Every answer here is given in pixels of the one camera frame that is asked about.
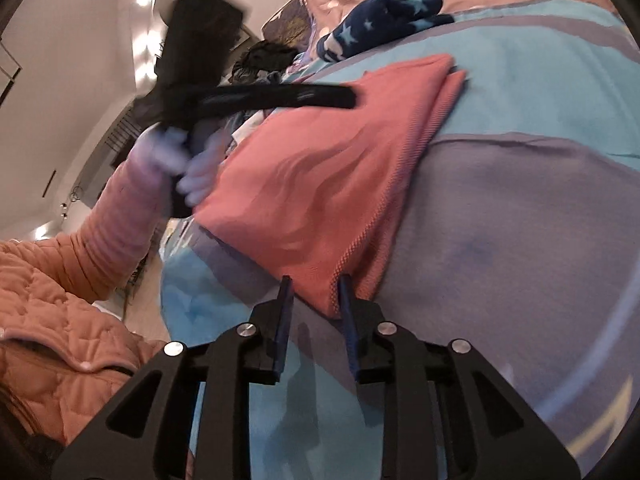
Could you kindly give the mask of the left hand white glove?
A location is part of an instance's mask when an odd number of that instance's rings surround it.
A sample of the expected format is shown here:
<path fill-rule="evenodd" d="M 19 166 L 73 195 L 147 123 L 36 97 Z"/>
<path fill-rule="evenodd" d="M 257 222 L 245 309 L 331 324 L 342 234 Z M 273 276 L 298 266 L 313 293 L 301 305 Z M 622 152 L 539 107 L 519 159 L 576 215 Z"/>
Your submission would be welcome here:
<path fill-rule="evenodd" d="M 186 132 L 164 129 L 160 124 L 142 132 L 129 153 L 126 166 L 145 184 L 176 191 L 186 206 L 195 208 L 213 191 L 218 166 L 231 142 L 231 133 L 221 122 L 204 120 L 193 131 L 193 141 L 203 141 L 195 154 L 186 148 Z"/>

